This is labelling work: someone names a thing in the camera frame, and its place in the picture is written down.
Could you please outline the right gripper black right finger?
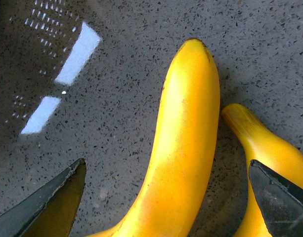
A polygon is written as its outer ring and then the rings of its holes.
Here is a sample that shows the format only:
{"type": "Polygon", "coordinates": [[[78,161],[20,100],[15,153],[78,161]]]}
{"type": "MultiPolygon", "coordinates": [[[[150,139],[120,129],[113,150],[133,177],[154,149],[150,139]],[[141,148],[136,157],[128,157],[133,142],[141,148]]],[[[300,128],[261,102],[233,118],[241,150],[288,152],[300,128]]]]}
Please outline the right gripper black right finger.
{"type": "Polygon", "coordinates": [[[255,159],[249,179],[269,233],[303,237],[303,189],[255,159]]]}

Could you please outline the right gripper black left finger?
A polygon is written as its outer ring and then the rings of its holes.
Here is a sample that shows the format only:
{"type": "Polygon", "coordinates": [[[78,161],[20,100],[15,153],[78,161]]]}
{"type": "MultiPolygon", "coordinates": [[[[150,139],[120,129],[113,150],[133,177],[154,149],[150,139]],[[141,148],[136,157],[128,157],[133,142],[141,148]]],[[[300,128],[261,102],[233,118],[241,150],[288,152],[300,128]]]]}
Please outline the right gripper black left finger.
{"type": "Polygon", "coordinates": [[[67,237],[82,199],[83,158],[0,216],[0,237],[67,237]]]}

